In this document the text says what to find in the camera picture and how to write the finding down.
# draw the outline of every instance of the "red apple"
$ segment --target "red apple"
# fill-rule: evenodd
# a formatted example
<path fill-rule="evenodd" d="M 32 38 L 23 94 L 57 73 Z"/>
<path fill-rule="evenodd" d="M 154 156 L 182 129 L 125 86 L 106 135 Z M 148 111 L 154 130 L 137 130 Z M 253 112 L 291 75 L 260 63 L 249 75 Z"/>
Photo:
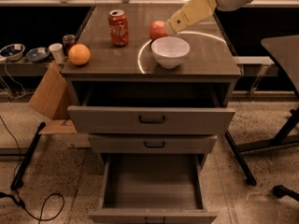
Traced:
<path fill-rule="evenodd" d="M 154 41 L 164 36 L 168 36 L 168 33 L 165 31 L 165 22 L 154 21 L 149 27 L 149 38 Z"/>

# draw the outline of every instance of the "black cable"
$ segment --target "black cable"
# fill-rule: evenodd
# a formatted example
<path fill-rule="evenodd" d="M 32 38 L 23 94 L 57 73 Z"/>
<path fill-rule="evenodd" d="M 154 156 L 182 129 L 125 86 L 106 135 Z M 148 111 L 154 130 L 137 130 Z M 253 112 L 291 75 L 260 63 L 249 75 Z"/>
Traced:
<path fill-rule="evenodd" d="M 19 143 L 18 143 L 18 140 L 16 139 L 16 137 L 12 134 L 12 132 L 9 130 L 9 128 L 7 127 L 7 125 L 5 124 L 4 120 L 2 119 L 2 117 L 0 116 L 0 120 L 2 121 L 4 127 L 6 128 L 6 130 L 8 131 L 8 133 L 12 136 L 12 138 L 15 140 L 16 142 L 16 145 L 17 145 L 17 148 L 19 150 L 19 153 L 21 155 L 21 150 L 20 150 L 20 146 L 19 146 Z M 17 164 L 17 166 L 15 167 L 15 170 L 14 170 L 14 175 L 16 175 L 16 170 L 17 170 L 17 167 L 20 165 L 20 162 L 21 162 L 21 158 Z M 51 220 L 54 220 L 57 216 L 59 216 L 61 214 L 61 212 L 63 211 L 64 209 L 64 196 L 60 193 L 52 193 L 51 195 L 49 195 L 45 201 L 43 202 L 42 204 L 42 207 L 41 207 L 41 210 L 40 210 L 40 217 L 35 217 L 34 215 L 32 215 L 26 208 L 26 205 L 25 205 L 25 202 L 20 198 L 19 196 L 19 192 L 18 190 L 16 190 L 16 193 L 17 193 L 17 196 L 18 196 L 18 199 L 19 201 L 16 200 L 16 198 L 11 195 L 11 194 L 5 194 L 4 192 L 0 192 L 0 198 L 10 198 L 16 205 L 20 206 L 22 209 L 25 210 L 25 212 L 30 216 L 32 217 L 33 219 L 35 220 L 38 220 L 38 223 L 40 223 L 41 221 L 51 221 Z M 44 208 L 45 208 L 45 205 L 47 203 L 47 201 L 49 200 L 50 197 L 52 196 L 59 196 L 62 200 L 63 200 L 63 203 L 62 203 L 62 207 L 60 208 L 60 210 L 58 211 L 58 213 L 54 216 L 54 217 L 51 217 L 51 218 L 47 218 L 47 219 L 43 219 L 42 216 L 43 216 L 43 212 L 44 212 Z"/>
<path fill-rule="evenodd" d="M 13 175 L 16 176 L 16 171 L 17 171 L 17 168 L 20 166 L 20 163 L 21 163 L 21 150 L 20 150 L 20 146 L 19 146 L 19 143 L 18 143 L 18 140 L 16 139 L 16 137 L 12 134 L 12 132 L 9 130 L 9 128 L 7 127 L 6 123 L 4 122 L 2 116 L 0 116 L 0 119 L 4 125 L 4 127 L 6 128 L 6 130 L 8 131 L 8 133 L 10 134 L 10 136 L 14 139 L 14 141 L 16 142 L 16 145 L 17 145 L 17 148 L 19 150 L 19 154 L 20 154 L 20 158 L 19 158 L 19 162 L 18 164 L 16 165 L 15 167 L 15 170 L 14 170 L 14 173 Z"/>
<path fill-rule="evenodd" d="M 16 81 L 16 80 L 12 77 L 12 75 L 8 72 L 8 70 L 7 70 L 7 59 L 5 59 L 5 62 L 4 62 L 4 69 L 5 69 L 6 73 L 7 73 L 7 75 L 10 77 L 10 79 L 11 79 L 13 82 L 15 82 L 16 84 L 18 84 L 19 86 L 21 86 L 21 89 L 22 89 L 22 91 L 23 91 L 23 94 L 20 94 L 18 97 L 13 97 L 13 99 L 15 100 L 15 99 L 20 99 L 20 98 L 24 97 L 24 96 L 26 95 L 26 90 L 25 90 L 25 88 L 23 87 L 23 85 L 22 85 L 20 82 Z"/>

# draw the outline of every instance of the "soda can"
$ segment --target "soda can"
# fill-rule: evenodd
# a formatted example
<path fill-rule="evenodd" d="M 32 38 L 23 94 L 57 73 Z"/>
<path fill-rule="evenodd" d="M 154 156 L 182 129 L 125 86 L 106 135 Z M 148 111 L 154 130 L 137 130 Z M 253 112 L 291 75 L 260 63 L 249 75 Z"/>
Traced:
<path fill-rule="evenodd" d="M 123 10 L 111 10 L 109 12 L 109 32 L 112 43 L 115 46 L 125 46 L 129 42 L 128 20 Z"/>

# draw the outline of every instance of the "drawer cabinet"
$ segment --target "drawer cabinet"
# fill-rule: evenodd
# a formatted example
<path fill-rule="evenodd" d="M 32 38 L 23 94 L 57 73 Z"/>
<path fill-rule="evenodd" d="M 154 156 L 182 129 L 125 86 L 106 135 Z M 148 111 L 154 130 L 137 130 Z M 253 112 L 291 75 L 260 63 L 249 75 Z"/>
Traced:
<path fill-rule="evenodd" d="M 193 154 L 111 154 L 95 223 L 211 223 L 198 157 Z"/>
<path fill-rule="evenodd" d="M 235 113 L 220 106 L 214 85 L 81 85 L 86 92 L 68 112 L 106 165 L 93 222 L 212 223 L 216 214 L 205 208 L 200 172 Z"/>
<path fill-rule="evenodd" d="M 75 104 L 69 115 L 106 165 L 99 206 L 90 212 L 95 223 L 207 224 L 216 217 L 206 210 L 200 174 L 233 118 L 226 106 L 241 74 L 212 16 L 179 34 L 191 46 L 184 63 L 156 63 L 149 24 L 167 21 L 181 6 L 99 4 L 79 39 L 91 59 L 64 66 Z M 120 7 L 130 41 L 116 48 L 105 31 L 107 14 Z"/>

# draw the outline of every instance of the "white bowl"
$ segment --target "white bowl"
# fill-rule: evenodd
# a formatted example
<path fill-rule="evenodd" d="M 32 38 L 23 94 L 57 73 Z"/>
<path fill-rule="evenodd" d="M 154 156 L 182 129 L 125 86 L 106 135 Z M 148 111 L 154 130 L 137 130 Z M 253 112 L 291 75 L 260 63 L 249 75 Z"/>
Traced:
<path fill-rule="evenodd" d="M 187 59 L 190 46 L 181 38 L 166 36 L 153 41 L 151 51 L 157 63 L 171 69 Z"/>
<path fill-rule="evenodd" d="M 6 57 L 10 61 L 18 61 L 25 51 L 22 44 L 11 44 L 0 50 L 0 56 Z"/>

